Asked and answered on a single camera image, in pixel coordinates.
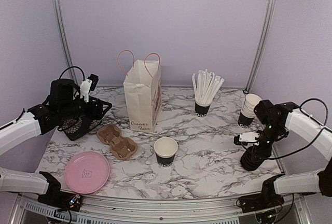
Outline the stack of black cup lids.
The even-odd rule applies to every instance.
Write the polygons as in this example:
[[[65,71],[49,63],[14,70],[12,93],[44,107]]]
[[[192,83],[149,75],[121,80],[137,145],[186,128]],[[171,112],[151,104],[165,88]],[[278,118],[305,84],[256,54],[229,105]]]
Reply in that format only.
[[[264,159],[256,156],[255,147],[249,147],[240,159],[241,166],[247,171],[254,171],[260,167]]]

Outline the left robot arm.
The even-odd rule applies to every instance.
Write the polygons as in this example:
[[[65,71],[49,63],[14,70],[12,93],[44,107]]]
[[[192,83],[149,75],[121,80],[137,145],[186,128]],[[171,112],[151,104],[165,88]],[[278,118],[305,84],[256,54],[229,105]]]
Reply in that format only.
[[[79,85],[62,76],[54,80],[43,103],[23,110],[19,117],[1,126],[1,154],[54,129],[66,133],[72,141],[89,133],[112,107],[111,103],[89,95],[98,80],[95,74],[83,76]],[[47,172],[1,168],[1,191],[45,195],[55,206],[66,199],[59,181]]]

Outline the stack of paper coffee cups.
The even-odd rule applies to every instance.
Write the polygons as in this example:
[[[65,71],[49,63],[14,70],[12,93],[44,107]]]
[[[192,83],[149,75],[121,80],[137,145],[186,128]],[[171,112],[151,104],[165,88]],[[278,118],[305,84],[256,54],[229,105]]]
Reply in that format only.
[[[238,118],[238,125],[240,127],[248,128],[251,125],[256,117],[254,108],[261,100],[261,97],[256,94],[249,93],[245,96]]]

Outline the single black paper coffee cup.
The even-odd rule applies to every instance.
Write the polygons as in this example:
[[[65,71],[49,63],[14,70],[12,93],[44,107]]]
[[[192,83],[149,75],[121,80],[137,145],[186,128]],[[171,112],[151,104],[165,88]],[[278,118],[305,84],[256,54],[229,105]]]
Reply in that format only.
[[[157,162],[162,167],[169,167],[178,150],[177,142],[170,137],[161,137],[154,143]]]

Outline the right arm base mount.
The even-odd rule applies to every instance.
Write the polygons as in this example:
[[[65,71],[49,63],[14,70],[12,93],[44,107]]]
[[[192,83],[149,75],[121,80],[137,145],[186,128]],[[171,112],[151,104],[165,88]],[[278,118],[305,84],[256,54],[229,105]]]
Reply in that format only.
[[[274,182],[279,177],[281,177],[281,175],[273,176],[265,180],[260,193],[239,197],[236,201],[236,205],[241,208],[242,213],[283,205],[284,199],[282,195],[277,194],[274,188]]]

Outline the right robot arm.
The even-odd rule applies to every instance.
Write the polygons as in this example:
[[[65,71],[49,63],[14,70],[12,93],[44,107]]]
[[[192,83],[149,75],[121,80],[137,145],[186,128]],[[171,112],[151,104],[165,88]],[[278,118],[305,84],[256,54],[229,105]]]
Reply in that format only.
[[[282,175],[265,181],[266,188],[257,196],[257,203],[261,207],[268,207],[277,199],[277,194],[287,193],[320,193],[331,196],[331,129],[324,123],[315,120],[306,113],[301,106],[287,102],[272,104],[263,100],[254,108],[254,113],[265,126],[258,137],[258,145],[252,146],[256,166],[271,156],[272,145],[288,133],[295,133],[309,146],[314,146],[329,162],[320,170]]]

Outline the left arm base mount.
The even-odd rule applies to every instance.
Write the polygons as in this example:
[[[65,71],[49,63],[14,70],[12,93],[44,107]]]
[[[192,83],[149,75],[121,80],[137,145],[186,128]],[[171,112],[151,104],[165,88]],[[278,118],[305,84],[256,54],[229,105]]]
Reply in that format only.
[[[39,173],[43,175],[49,185],[46,193],[38,196],[38,202],[57,207],[60,211],[80,211],[82,195],[62,191],[60,182],[50,173]]]

